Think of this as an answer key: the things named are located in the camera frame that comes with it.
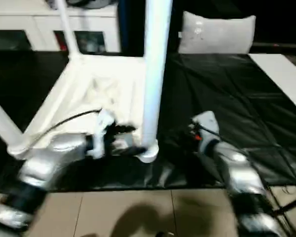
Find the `white stand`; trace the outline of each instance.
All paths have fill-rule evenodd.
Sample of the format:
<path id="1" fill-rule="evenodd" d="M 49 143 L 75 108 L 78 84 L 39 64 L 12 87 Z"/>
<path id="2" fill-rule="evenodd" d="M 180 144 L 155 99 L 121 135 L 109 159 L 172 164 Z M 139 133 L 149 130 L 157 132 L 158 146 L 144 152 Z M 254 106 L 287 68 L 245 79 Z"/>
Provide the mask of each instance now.
<path id="1" fill-rule="evenodd" d="M 72 31 L 69 23 L 69 17 L 67 15 L 67 4 L 64 0 L 57 0 L 57 6 L 60 11 L 60 18 L 63 23 L 65 39 L 69 49 L 69 56 L 80 54 L 77 40 L 75 39 L 74 32 Z"/>
<path id="2" fill-rule="evenodd" d="M 0 106 L 0 137 L 8 145 L 22 142 L 22 132 Z"/>
<path id="3" fill-rule="evenodd" d="M 149 150 L 138 156 L 145 163 L 153 162 L 159 151 L 156 136 L 171 11 L 172 0 L 146 1 L 146 82 L 142 145 L 149 147 Z"/>

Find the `floor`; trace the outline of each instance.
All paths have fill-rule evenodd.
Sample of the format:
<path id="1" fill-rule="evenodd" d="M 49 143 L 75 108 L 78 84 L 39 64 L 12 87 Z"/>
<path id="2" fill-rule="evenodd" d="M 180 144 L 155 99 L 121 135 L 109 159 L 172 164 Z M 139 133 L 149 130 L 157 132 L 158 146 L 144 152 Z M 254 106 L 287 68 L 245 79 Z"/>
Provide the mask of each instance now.
<path id="1" fill-rule="evenodd" d="M 283 205 L 296 188 L 272 189 Z M 296 228 L 296 208 L 289 212 Z M 124 191 L 51 194 L 28 237 L 235 237 L 223 190 Z"/>

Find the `black mat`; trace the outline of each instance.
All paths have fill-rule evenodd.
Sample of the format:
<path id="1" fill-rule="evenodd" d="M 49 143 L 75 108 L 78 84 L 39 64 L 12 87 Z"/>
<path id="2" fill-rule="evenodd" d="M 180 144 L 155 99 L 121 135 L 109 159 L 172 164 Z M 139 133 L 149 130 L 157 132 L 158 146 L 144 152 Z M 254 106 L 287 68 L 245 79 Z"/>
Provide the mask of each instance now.
<path id="1" fill-rule="evenodd" d="M 222 187 L 175 140 L 176 131 L 207 110 L 224 137 L 249 151 L 269 185 L 296 184 L 296 107 L 287 96 L 248 56 L 176 54 L 166 65 L 157 160 L 85 160 L 70 167 L 55 191 Z"/>

